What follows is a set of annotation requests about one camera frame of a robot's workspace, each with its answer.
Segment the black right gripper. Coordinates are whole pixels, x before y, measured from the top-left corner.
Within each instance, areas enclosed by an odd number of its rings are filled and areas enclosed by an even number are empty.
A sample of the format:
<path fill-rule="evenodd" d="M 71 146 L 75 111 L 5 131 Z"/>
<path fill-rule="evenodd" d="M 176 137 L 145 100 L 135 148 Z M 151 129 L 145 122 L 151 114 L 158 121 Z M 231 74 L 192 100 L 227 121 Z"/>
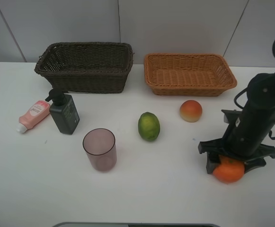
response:
<path fill-rule="evenodd" d="M 260 110 L 247 103 L 242 111 L 222 112 L 228 123 L 223 137 L 198 145 L 200 154 L 207 153 L 207 174 L 211 175 L 221 164 L 219 155 L 243 161 L 244 173 L 264 167 L 264 157 L 275 158 L 275 147 L 262 144 L 275 125 L 275 108 Z"/>

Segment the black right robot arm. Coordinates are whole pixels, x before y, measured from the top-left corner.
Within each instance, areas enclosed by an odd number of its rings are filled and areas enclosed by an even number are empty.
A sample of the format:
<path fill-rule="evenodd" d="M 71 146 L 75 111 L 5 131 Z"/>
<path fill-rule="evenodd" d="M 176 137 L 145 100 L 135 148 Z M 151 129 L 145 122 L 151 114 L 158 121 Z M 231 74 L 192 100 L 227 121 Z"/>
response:
<path fill-rule="evenodd" d="M 241 111 L 222 111 L 228 124 L 223 137 L 198 145 L 199 153 L 207 154 L 208 174 L 221 163 L 221 157 L 243 162 L 246 173 L 264 167 L 265 157 L 275 158 L 275 147 L 262 144 L 266 136 L 275 140 L 271 131 L 275 125 L 275 73 L 257 74 L 237 97 L 243 93 L 248 100 Z"/>

